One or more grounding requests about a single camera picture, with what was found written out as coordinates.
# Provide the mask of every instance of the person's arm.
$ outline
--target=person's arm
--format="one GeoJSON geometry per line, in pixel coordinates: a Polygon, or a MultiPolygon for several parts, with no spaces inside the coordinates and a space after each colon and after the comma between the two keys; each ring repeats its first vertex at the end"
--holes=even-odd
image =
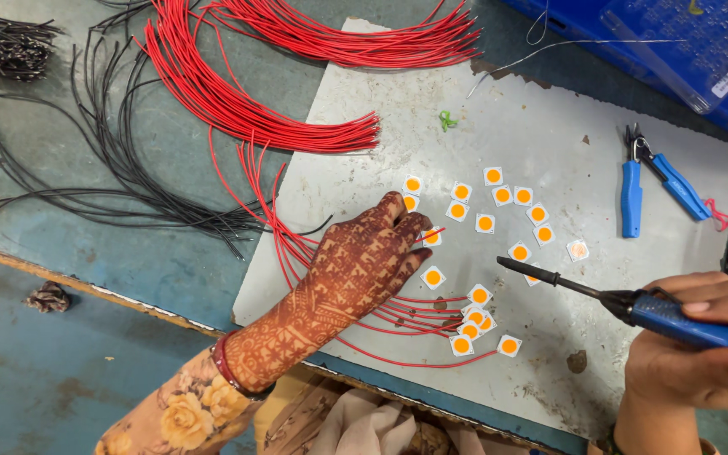
{"type": "MultiPolygon", "coordinates": [[[[653,286],[684,302],[687,316],[728,324],[727,275],[689,274],[653,286]]],[[[625,386],[613,435],[622,454],[701,455],[696,408],[728,409],[728,348],[697,351],[645,330],[631,343],[625,386]]]]}
{"type": "MultiPolygon", "coordinates": [[[[400,193],[355,219],[329,227],[298,286],[259,320],[228,337],[224,358],[249,393],[266,390],[291,367],[396,295],[428,257],[411,250],[430,229],[407,213],[400,193]]],[[[100,438],[96,455],[215,455],[248,426],[251,401],[218,371],[209,350],[191,359],[100,438]]]]}

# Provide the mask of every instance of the green twist tie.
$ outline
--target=green twist tie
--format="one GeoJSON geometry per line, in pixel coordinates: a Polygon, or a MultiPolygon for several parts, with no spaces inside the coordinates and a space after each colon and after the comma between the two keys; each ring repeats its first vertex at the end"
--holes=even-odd
{"type": "Polygon", "coordinates": [[[451,120],[451,112],[449,111],[442,111],[440,112],[440,121],[442,122],[442,132],[447,133],[449,126],[454,126],[457,123],[460,123],[459,120],[451,120]]]}

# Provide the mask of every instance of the fingernail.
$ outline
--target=fingernail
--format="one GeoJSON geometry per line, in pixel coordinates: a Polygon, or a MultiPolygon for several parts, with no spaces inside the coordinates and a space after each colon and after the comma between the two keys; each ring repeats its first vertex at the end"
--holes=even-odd
{"type": "Polygon", "coordinates": [[[701,313],[709,309],[709,302],[694,302],[692,304],[684,304],[683,307],[690,313],[701,313]]]}

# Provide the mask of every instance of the pink string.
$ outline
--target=pink string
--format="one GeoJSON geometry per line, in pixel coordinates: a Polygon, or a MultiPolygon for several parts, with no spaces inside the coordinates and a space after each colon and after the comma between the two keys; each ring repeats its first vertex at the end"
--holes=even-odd
{"type": "Polygon", "coordinates": [[[704,205],[709,207],[709,209],[713,212],[713,218],[721,222],[721,228],[717,231],[719,233],[725,231],[726,228],[728,228],[728,214],[724,214],[715,210],[715,199],[707,199],[706,201],[704,201],[704,205]]]}

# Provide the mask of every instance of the blue soldering iron handle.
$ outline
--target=blue soldering iron handle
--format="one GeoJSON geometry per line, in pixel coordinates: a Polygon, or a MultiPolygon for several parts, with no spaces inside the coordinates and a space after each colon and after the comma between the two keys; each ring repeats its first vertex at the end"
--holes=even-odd
{"type": "Polygon", "coordinates": [[[642,187],[639,186],[639,172],[642,166],[636,161],[622,165],[622,236],[626,239],[639,237],[642,222],[642,187]]]}
{"type": "Polygon", "coordinates": [[[728,347],[728,326],[693,321],[681,306],[650,295],[642,295],[633,305],[631,321],[651,332],[701,349],[728,347]]]}
{"type": "Polygon", "coordinates": [[[667,176],[667,181],[662,182],[662,185],[667,191],[673,195],[673,197],[679,201],[679,203],[693,216],[696,221],[703,221],[713,215],[707,206],[704,205],[704,201],[698,197],[696,191],[693,190],[693,186],[684,177],[681,176],[670,163],[667,162],[667,158],[663,154],[658,154],[653,157],[653,164],[659,168],[662,173],[667,176]]]}

